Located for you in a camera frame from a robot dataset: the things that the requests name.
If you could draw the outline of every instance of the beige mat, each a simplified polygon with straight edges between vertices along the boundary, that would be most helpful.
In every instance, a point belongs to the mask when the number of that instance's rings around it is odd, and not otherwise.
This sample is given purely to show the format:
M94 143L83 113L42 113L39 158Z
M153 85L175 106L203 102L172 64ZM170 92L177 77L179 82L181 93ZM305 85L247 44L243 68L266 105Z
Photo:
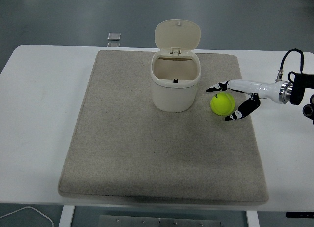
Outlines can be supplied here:
M256 205L268 199L251 118L224 121L206 89L241 78L232 55L198 54L194 104L163 112L151 99L154 53L100 51L59 183L67 197ZM236 107L245 101L231 92Z

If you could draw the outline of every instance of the bin opening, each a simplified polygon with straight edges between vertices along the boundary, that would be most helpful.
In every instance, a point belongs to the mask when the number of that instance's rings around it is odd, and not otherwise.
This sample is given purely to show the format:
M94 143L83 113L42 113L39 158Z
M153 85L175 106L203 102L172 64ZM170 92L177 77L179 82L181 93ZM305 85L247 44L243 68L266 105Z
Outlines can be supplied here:
M158 79L195 80L198 69L191 58L159 57L153 64L153 73Z

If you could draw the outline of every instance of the metal plate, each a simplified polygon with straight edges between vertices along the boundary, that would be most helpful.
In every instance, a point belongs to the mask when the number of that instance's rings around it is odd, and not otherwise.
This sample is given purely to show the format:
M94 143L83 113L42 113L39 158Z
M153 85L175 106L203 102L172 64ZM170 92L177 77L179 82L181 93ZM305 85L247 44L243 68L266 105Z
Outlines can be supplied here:
M109 41L119 41L120 40L121 33L115 33L111 32L108 35L108 40Z
M98 227L159 227L159 218L99 216Z
M159 227L221 227L220 221L160 219Z
M221 227L221 223L209 220L101 215L98 227Z

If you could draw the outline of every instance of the white cable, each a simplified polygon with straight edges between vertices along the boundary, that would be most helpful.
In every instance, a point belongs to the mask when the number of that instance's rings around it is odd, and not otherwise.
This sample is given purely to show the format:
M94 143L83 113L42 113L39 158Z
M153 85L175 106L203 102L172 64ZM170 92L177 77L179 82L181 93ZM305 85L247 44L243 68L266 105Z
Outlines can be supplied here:
M14 214L14 213L16 213L16 212L18 212L18 211L22 211L23 209L26 209L26 208L30 208L30 209L33 209L34 211L37 211L40 215L42 215L42 216L45 217L46 219L50 220L50 222L52 223L52 227L54 227L54 223L53 223L52 219L50 219L48 216L44 215L44 214L41 213L39 210L37 210L36 208L31 207L31 206L26 206L26 207L23 207L23 208L18 209L18 210L16 210L16 211L13 211L13 212L11 212L11 213L8 213L8 214L6 214L6 215L4 215L4 216L0 216L0 219L1 219L1 218L4 218L4 217L7 217L7 216L9 216L9 215L12 215L12 214Z

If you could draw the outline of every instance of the white table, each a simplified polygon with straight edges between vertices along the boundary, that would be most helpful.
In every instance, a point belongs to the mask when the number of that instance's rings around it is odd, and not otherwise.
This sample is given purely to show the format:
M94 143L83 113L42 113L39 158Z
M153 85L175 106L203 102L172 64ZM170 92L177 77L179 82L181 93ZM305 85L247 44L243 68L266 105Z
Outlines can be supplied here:
M0 202L134 205L121 201L64 198L58 194L63 163L100 50L158 49L23 45L13 52L0 75ZM195 52L235 55L243 79L268 83L274 82L285 54L245 50ZM288 78L289 71L298 72L299 65L300 55L290 54L285 61L283 79ZM311 53L305 53L304 73L314 74L314 55ZM266 204L166 206L314 211L314 126L302 114L302 108L309 103L312 94L314 90L307 89L300 106L261 100L260 108L251 115L269 191Z

